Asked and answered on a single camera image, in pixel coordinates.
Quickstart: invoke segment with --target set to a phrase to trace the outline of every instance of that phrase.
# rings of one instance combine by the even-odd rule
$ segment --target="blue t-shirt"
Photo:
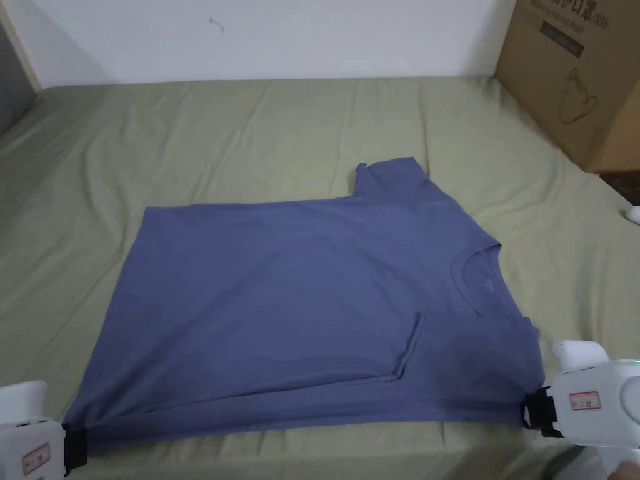
[[[90,452],[236,431],[520,424],[544,380],[500,244],[413,158],[353,196],[148,208],[65,419]]]

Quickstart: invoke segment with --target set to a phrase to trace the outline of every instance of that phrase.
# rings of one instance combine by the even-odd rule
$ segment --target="label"
[[[611,28],[612,20],[602,14],[598,0],[531,0],[530,5],[543,18],[553,19],[578,35],[588,24],[603,31]]]
[[[573,410],[599,410],[600,396],[598,392],[582,392],[569,395],[569,402]]]
[[[22,457],[22,473],[28,475],[47,463],[50,459],[51,449],[49,448],[49,443],[46,443]]]

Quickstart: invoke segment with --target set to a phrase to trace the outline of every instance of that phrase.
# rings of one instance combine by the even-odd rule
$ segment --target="green bedsheet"
[[[502,272],[541,330],[548,376],[557,340],[640,353],[628,203],[495,80],[63,87],[0,139],[0,384],[45,380],[46,413],[62,418],[146,206],[342,196],[359,162],[401,156],[503,243]],[[564,448],[501,426],[372,424],[141,446],[74,477],[519,478]]]

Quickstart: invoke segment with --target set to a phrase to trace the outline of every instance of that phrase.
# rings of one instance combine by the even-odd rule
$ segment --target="small logo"
[[[598,392],[581,392],[569,395],[572,410],[599,410],[600,396]]]
[[[558,115],[562,123],[571,125],[589,115],[596,108],[598,97],[589,94],[577,68],[571,70],[564,80],[566,88],[560,102]]]
[[[22,473],[25,475],[30,474],[32,471],[40,468],[51,459],[51,449],[49,444],[46,443],[41,447],[36,448],[33,452],[27,453],[22,457]]]

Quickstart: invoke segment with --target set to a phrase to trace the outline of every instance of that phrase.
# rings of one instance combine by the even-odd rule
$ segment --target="white object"
[[[598,447],[607,475],[622,461],[640,463],[640,362],[611,361],[596,342],[562,342],[554,353],[563,372],[547,390],[553,428],[577,445]],[[587,460],[592,470],[593,455]]]
[[[65,476],[65,430],[44,417],[47,384],[0,388],[0,480],[60,480]]]
[[[640,225],[640,207],[631,207],[627,212],[627,218]]]
[[[4,0],[43,88],[492,75],[515,0]]]

